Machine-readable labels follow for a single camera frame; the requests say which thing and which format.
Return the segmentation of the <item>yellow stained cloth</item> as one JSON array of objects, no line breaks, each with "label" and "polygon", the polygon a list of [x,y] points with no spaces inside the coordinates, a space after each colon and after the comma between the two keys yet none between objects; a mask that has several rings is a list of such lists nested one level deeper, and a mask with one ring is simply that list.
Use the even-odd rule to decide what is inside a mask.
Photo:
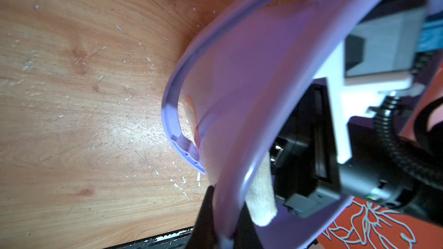
[{"label": "yellow stained cloth", "polygon": [[268,226],[278,214],[271,174],[271,157],[269,152],[255,174],[250,190],[246,196],[252,222],[259,227]]}]

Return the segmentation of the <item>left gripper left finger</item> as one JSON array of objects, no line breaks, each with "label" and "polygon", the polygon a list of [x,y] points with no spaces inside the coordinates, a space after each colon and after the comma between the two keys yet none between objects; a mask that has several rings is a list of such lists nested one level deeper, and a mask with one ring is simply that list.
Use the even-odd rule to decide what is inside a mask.
[{"label": "left gripper left finger", "polygon": [[212,199],[215,188],[209,186],[185,249],[213,249],[217,237],[213,225]]}]

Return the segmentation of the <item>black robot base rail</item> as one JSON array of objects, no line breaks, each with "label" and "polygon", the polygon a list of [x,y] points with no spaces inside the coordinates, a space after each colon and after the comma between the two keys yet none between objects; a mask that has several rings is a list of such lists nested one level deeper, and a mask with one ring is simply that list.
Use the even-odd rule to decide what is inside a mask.
[{"label": "black robot base rail", "polygon": [[194,227],[183,228],[144,239],[119,244],[107,249],[184,249]]}]

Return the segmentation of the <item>purple plastic bucket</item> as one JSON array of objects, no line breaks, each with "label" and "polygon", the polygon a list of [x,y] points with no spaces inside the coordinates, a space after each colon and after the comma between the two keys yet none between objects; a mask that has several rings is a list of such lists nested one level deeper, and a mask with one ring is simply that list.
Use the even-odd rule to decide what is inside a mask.
[{"label": "purple plastic bucket", "polygon": [[[173,148],[215,188],[214,249],[233,249],[241,210],[255,174],[280,129],[334,49],[382,0],[237,0],[190,43],[162,100]],[[398,95],[406,109],[397,135],[415,142],[414,123],[443,100],[443,0],[428,0],[414,63],[423,91]],[[266,227],[254,225],[263,249],[307,249],[356,199],[301,219],[276,202]]]}]

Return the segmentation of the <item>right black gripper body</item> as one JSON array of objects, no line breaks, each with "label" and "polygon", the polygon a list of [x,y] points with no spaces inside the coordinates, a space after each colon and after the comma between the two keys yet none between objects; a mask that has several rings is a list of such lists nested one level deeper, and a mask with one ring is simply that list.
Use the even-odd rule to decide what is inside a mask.
[{"label": "right black gripper body", "polygon": [[277,204],[306,219],[343,199],[326,86],[311,84],[271,149]]}]

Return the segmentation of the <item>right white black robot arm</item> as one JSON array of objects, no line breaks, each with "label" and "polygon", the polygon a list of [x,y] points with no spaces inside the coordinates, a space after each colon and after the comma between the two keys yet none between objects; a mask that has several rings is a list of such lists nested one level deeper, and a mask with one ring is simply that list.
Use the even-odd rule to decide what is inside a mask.
[{"label": "right white black robot arm", "polygon": [[411,142],[395,131],[395,118],[406,113],[401,97],[385,97],[372,127],[347,125],[351,158],[340,164],[327,87],[312,84],[269,150],[276,202],[305,219],[353,196],[442,225],[442,127],[427,128],[442,103],[437,99],[418,115]]}]

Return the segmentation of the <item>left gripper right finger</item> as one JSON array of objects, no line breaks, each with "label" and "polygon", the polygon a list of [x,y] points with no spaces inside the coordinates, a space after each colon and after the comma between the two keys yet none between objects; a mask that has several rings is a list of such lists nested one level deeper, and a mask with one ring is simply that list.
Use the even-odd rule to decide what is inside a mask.
[{"label": "left gripper right finger", "polygon": [[247,204],[244,204],[238,220],[234,235],[234,249],[263,249]]}]

